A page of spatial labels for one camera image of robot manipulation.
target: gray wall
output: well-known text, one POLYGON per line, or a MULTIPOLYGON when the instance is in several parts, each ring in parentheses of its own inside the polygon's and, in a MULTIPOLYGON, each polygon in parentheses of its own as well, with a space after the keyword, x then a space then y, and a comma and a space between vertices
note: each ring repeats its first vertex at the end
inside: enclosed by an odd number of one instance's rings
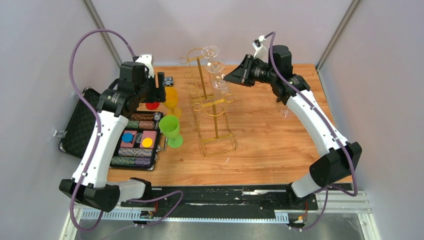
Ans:
MULTIPOLYGON (((136 53, 153 54, 156 65, 179 65, 189 50, 207 45, 239 64, 254 53, 252 41, 271 31, 276 43, 290 46, 294 63, 317 63, 350 2, 93 0, 104 26, 127 36, 136 53)), ((127 54, 125 46, 117 49, 127 54)))
MULTIPOLYGON (((2 1, 0 7, 0 239, 58 239, 70 200, 59 191, 78 159, 58 151, 77 103, 68 67, 78 39, 94 29, 78 0, 2 1)), ((84 42, 75 78, 105 88, 118 76, 100 36, 84 42)))
POLYGON ((336 124, 362 145, 357 175, 384 240, 423 238, 423 12, 362 1, 322 70, 336 124))

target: wooden table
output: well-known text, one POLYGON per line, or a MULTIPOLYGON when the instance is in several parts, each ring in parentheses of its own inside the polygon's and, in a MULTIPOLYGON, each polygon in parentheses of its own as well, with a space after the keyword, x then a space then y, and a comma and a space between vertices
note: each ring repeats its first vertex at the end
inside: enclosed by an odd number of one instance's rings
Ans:
MULTIPOLYGON (((332 120, 314 65, 293 67, 293 72, 310 85, 318 104, 332 120)), ((229 73, 235 66, 226 68, 225 72, 229 73)), ((194 83, 191 78, 183 77, 189 67, 155 67, 154 70, 174 79, 178 107, 183 112, 179 120, 184 143, 180 148, 168 147, 160 152, 153 171, 110 169, 108 181, 136 177, 150 181, 153 186, 285 184, 301 178, 319 158, 302 123, 292 112, 287 118, 280 116, 279 111, 285 106, 276 102, 271 87, 263 83, 253 87, 231 85, 235 100, 229 104, 227 115, 237 149, 204 157, 188 93, 194 83)), ((138 110, 146 110, 144 104, 138 110)), ((158 110, 167 112, 162 104, 158 110)))

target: yellow goblet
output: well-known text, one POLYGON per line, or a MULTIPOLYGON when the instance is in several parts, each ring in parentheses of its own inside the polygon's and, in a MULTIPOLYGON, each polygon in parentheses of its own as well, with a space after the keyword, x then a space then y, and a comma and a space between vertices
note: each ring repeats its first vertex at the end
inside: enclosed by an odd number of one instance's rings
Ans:
POLYGON ((177 118, 181 117, 182 111, 177 107, 178 104, 178 93, 177 90, 171 86, 165 87, 166 101, 163 105, 168 108, 166 115, 172 115, 177 118))

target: gray floor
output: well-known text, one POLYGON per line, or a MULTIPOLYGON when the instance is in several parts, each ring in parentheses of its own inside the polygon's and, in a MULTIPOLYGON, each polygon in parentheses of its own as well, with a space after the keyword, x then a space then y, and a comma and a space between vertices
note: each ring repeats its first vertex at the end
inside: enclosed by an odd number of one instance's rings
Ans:
MULTIPOLYGON (((313 223, 317 214, 310 213, 308 222, 313 223)), ((85 227, 94 220, 84 220, 85 227)), ((103 220, 92 232, 82 232, 81 239, 99 240, 114 231, 132 225, 130 221, 103 220)), ((358 216, 353 213, 325 214, 311 230, 296 232, 284 224, 275 223, 205 223, 205 222, 161 222, 156 226, 131 227, 109 240, 364 240, 358 216)))

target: green cup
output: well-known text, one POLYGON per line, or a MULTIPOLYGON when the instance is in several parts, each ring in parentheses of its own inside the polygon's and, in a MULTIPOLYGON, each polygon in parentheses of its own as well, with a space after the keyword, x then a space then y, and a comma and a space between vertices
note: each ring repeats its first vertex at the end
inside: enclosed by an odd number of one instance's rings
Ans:
POLYGON ((183 144, 183 137, 180 135, 180 121, 173 115, 163 117, 159 122, 159 129, 168 138, 168 145, 171 148, 179 148, 183 144))

